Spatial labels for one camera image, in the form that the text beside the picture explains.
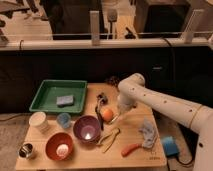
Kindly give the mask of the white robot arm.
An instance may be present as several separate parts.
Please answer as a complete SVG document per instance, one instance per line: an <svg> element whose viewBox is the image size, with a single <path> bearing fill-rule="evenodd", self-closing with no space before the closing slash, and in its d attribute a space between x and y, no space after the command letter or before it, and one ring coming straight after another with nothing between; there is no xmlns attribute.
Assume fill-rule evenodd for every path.
<svg viewBox="0 0 213 171"><path fill-rule="evenodd" d="M118 89L117 104L121 113L142 102L197 133L193 171L213 171L213 108L147 89L140 73L120 81Z"/></svg>

